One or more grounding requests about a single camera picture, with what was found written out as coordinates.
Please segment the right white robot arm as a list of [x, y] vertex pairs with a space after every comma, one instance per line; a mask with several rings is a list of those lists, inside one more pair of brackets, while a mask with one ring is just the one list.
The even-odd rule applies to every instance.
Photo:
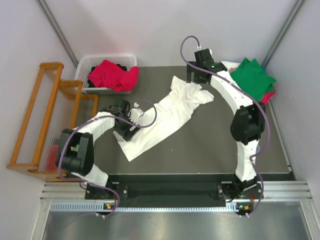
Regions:
[[195, 61], [187, 63], [187, 83], [209, 84], [217, 90], [233, 112], [230, 133], [237, 144], [237, 167], [232, 180], [232, 187], [223, 187], [223, 195], [230, 198], [245, 198], [257, 186], [257, 173], [253, 167], [258, 152], [261, 134], [265, 130], [265, 119], [260, 107], [244, 93], [238, 91], [237, 83], [222, 62], [215, 62], [211, 51], [198, 50], [194, 53]]

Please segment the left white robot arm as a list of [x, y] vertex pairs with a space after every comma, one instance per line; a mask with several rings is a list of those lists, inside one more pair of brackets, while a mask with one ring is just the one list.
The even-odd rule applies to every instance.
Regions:
[[109, 198], [114, 191], [108, 183], [108, 174], [94, 164], [95, 141], [106, 131], [113, 130], [125, 141], [130, 141], [140, 130], [138, 120], [144, 115], [139, 104], [131, 107], [124, 99], [116, 99], [109, 107], [102, 108], [82, 126], [64, 129], [60, 135], [55, 162], [58, 172], [67, 172], [96, 186], [102, 198]]

